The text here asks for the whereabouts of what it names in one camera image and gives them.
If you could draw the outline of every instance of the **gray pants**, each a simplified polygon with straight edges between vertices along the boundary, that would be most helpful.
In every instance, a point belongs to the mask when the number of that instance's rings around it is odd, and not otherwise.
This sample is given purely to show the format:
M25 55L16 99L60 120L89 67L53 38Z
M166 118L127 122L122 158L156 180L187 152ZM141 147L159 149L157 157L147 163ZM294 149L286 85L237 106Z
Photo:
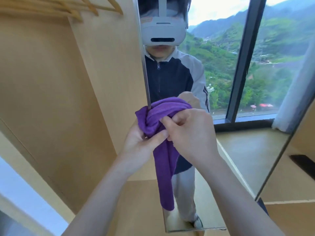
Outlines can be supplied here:
M194 222L198 217L194 202L195 167L173 175L172 187L181 219L186 222Z

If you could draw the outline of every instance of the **white sleeve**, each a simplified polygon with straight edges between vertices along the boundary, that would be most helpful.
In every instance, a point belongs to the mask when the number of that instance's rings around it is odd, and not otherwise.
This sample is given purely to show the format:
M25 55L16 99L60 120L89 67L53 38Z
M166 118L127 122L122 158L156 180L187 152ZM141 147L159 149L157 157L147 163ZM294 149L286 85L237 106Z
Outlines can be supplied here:
M204 75L204 67L200 62L200 65L194 69L195 73L193 74L193 85L191 88L192 93L199 98L200 106L203 110L210 112L209 108L209 99L208 99L208 90L206 88L206 77Z

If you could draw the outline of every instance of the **jacket zipper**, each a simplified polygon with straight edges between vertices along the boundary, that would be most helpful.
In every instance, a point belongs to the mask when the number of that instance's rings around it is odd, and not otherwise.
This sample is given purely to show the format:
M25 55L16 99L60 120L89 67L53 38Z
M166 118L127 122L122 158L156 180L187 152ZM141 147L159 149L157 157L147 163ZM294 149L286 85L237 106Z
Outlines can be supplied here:
M160 75L158 75L158 92L160 92Z

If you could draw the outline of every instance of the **forearm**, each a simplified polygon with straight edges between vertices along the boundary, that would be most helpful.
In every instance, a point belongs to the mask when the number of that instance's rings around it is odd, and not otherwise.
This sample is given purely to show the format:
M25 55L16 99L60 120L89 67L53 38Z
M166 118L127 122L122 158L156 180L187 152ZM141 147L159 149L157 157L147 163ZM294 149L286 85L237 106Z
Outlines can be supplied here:
M198 170L208 182L231 236L284 235L216 154Z
M62 236L105 236L128 176L115 162Z

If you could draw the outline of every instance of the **hand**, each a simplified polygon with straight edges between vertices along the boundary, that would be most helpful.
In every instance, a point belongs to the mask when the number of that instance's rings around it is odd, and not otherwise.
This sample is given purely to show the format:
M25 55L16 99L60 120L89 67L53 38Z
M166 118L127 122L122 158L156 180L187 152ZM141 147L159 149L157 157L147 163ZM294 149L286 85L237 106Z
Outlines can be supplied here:
M198 168L218 155L213 120L209 113L200 109L186 109L171 119L161 119L178 152Z
M178 98L185 100L193 108L201 109L199 98L195 97L192 92L182 92L180 95L178 95Z
M123 166L124 171L131 176L149 160L152 151L160 145L167 136L167 130L163 130L150 139L145 138L136 120L126 136L123 149L117 156L115 163Z

